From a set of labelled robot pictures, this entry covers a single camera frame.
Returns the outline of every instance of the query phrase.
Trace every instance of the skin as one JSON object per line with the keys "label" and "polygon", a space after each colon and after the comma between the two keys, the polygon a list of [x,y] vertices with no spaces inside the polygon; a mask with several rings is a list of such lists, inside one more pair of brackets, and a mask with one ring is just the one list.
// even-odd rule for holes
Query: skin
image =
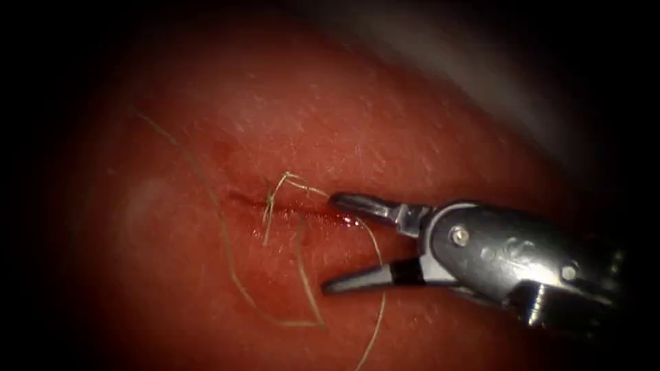
{"label": "skin", "polygon": [[[580,224],[561,172],[448,83],[273,14],[159,36],[97,91],[44,195],[56,296],[111,367],[355,369],[381,293],[319,286],[377,264],[372,241],[284,185],[263,246],[265,198],[286,171],[328,193],[478,199]],[[369,225],[385,261],[415,253]],[[299,258],[324,326],[283,326],[315,321]],[[362,370],[554,368],[566,353],[550,346],[446,290],[393,289]]]}

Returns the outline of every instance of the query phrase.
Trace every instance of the screw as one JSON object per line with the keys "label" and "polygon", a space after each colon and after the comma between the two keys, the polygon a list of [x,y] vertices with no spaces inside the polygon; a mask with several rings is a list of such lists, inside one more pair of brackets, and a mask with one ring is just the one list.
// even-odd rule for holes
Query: screw
{"label": "screw", "polygon": [[570,281],[575,278],[575,268],[571,265],[567,265],[562,268],[562,278],[566,281]]}
{"label": "screw", "polygon": [[462,225],[455,225],[450,230],[450,237],[452,242],[460,247],[465,247],[468,245],[468,240],[470,239],[470,233]]}

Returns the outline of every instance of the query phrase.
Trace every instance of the silver metal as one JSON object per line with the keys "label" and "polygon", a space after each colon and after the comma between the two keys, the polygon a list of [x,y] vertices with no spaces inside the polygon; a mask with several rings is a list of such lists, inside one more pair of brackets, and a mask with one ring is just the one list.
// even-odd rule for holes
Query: silver metal
{"label": "silver metal", "polygon": [[562,278],[564,278],[566,281],[572,281],[575,279],[575,268],[571,265],[567,265],[562,268]]}
{"label": "silver metal", "polygon": [[348,192],[335,193],[328,202],[351,214],[392,225],[399,234],[412,238],[419,236],[422,218],[433,210],[433,207],[427,205],[409,205],[369,194]]}
{"label": "silver metal", "polygon": [[[329,203],[341,210],[392,225],[397,233],[418,238],[423,219],[433,207],[409,205],[379,199],[367,194],[335,193]],[[418,243],[417,258],[372,267],[325,282],[324,293],[343,293],[377,286],[437,285],[457,286],[456,278],[447,272],[430,253],[428,246]],[[468,288],[456,288],[463,294],[473,295]]]}
{"label": "silver metal", "polygon": [[325,282],[323,293],[344,293],[377,286],[393,286],[394,280],[389,265],[382,265],[371,270],[362,271],[350,276],[342,276]]}
{"label": "silver metal", "polygon": [[446,286],[481,304],[512,308],[528,326],[587,334],[616,307],[623,253],[611,262],[594,260],[580,241],[523,212],[472,202],[434,208],[350,193],[334,194],[330,203],[417,238],[418,256],[332,280],[324,293]]}
{"label": "silver metal", "polygon": [[460,246],[460,247],[465,247],[468,244],[468,241],[470,239],[470,233],[465,229],[464,226],[462,225],[455,225],[452,227],[451,231],[449,232],[452,238],[452,241]]}

